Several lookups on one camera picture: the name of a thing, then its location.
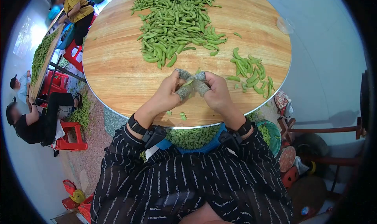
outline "shoe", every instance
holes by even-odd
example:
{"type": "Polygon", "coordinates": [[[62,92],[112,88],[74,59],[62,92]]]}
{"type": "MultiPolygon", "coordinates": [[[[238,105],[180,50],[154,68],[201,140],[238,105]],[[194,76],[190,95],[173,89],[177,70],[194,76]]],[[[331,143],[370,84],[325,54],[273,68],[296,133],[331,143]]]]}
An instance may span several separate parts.
{"type": "Polygon", "coordinates": [[[75,99],[78,100],[77,108],[81,109],[81,107],[82,107],[82,95],[80,93],[77,93],[76,96],[75,96],[75,99]]]}

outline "basket of edamame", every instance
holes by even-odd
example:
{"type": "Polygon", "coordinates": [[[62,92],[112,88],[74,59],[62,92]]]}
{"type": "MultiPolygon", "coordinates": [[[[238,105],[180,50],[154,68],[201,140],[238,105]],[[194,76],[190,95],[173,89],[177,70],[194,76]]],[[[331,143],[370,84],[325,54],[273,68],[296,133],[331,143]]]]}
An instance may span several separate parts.
{"type": "Polygon", "coordinates": [[[258,122],[257,126],[259,131],[263,135],[263,140],[270,147],[270,150],[274,157],[276,157],[282,143],[279,128],[276,126],[276,124],[271,123],[267,120],[258,122]]]}

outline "pile of edamame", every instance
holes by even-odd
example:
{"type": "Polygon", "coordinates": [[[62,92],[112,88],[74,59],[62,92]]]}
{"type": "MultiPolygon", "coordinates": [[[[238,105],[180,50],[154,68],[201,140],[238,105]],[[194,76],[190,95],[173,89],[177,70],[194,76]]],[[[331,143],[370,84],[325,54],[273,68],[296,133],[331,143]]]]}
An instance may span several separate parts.
{"type": "Polygon", "coordinates": [[[210,56],[217,55],[218,45],[228,38],[220,39],[225,34],[217,34],[215,27],[209,25],[211,19],[205,4],[222,7],[212,2],[214,0],[136,0],[131,15],[135,11],[151,10],[148,15],[139,14],[144,25],[139,28],[143,34],[137,40],[142,38],[144,60],[157,62],[161,69],[168,59],[171,61],[167,67],[171,67],[177,60],[176,52],[196,50],[195,47],[185,48],[189,43],[212,50],[210,56]]]}
{"type": "Polygon", "coordinates": [[[86,130],[89,125],[89,109],[91,102],[88,100],[87,92],[82,94],[82,107],[75,109],[73,113],[67,118],[68,122],[78,122],[81,127],[86,130]]]}
{"type": "Polygon", "coordinates": [[[54,38],[56,37],[57,32],[53,32],[49,36],[45,36],[42,39],[41,44],[39,44],[38,48],[35,50],[33,64],[31,66],[31,80],[30,85],[34,86],[36,81],[38,80],[39,73],[41,72],[42,66],[45,63],[46,55],[48,49],[54,38]]]}
{"type": "Polygon", "coordinates": [[[194,129],[167,130],[166,139],[183,149],[200,149],[207,145],[219,131],[220,125],[194,129]]]}
{"type": "Polygon", "coordinates": [[[267,77],[268,82],[262,81],[266,78],[266,70],[262,64],[262,60],[254,58],[252,55],[248,55],[248,58],[242,58],[238,54],[238,50],[238,47],[233,49],[234,58],[230,60],[230,62],[236,64],[236,76],[229,76],[227,79],[241,82],[241,79],[238,77],[238,75],[241,74],[243,77],[247,78],[246,83],[241,82],[243,93],[247,92],[247,88],[253,88],[258,94],[263,94],[264,98],[270,98],[272,95],[272,89],[274,89],[274,82],[270,76],[267,77]],[[261,88],[256,86],[259,81],[262,83],[261,88]]]}

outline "black striped shirt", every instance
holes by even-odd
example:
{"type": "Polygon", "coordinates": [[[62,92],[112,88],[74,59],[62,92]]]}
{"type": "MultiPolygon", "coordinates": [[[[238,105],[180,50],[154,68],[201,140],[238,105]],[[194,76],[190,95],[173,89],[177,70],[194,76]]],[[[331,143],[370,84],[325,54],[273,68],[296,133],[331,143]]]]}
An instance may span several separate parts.
{"type": "Polygon", "coordinates": [[[228,222],[290,223],[279,163],[253,126],[236,155],[223,145],[207,154],[171,146],[146,163],[139,156],[144,143],[126,126],[116,130],[102,161],[92,223],[178,223],[205,202],[228,222]]]}

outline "wooden table top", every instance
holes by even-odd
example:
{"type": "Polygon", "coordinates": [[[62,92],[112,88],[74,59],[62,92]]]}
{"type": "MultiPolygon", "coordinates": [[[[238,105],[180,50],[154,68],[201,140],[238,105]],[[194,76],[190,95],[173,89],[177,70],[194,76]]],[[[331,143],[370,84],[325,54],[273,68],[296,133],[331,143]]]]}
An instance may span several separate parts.
{"type": "MultiPolygon", "coordinates": [[[[279,14],[267,0],[216,0],[208,7],[208,15],[217,33],[225,33],[228,41],[220,44],[220,52],[210,56],[210,50],[197,49],[182,52],[173,67],[157,68],[157,63],[143,60],[139,28],[143,25],[138,14],[147,15],[150,10],[135,12],[130,9],[135,0],[112,0],[98,15],[89,30],[83,52],[83,66],[87,82],[93,93],[114,111],[130,117],[158,89],[162,80],[175,68],[194,74],[198,67],[222,77],[235,75],[236,67],[230,62],[233,48],[239,47],[241,57],[251,54],[261,58],[266,76],[271,76],[277,90],[285,80],[291,62],[289,35],[276,26],[279,14]],[[237,32],[242,39],[234,35],[237,32]]],[[[268,99],[252,88],[242,93],[234,89],[235,81],[227,80],[231,98],[242,113],[255,110],[268,99]]],[[[210,109],[204,99],[195,93],[172,110],[172,115],[161,113],[154,124],[168,127],[198,127],[222,122],[221,116],[210,109]],[[185,112],[186,121],[180,112],[185,112]]]]}
{"type": "Polygon", "coordinates": [[[51,62],[51,59],[52,59],[52,56],[54,55],[54,52],[56,50],[56,46],[58,45],[59,43],[59,40],[60,40],[60,35],[62,33],[64,29],[64,24],[60,24],[55,30],[54,32],[58,32],[54,38],[54,40],[51,42],[51,45],[50,45],[50,48],[48,49],[47,51],[47,55],[46,55],[46,59],[45,59],[45,62],[41,68],[41,71],[39,72],[39,76],[38,76],[38,79],[37,81],[35,82],[35,85],[32,86],[30,85],[30,89],[29,89],[29,95],[31,97],[33,97],[35,100],[37,99],[38,97],[38,94],[39,94],[39,91],[41,89],[41,86],[42,86],[42,83],[45,79],[45,75],[46,75],[46,71],[47,71],[47,68],[48,66],[50,65],[50,62],[51,62]]]}

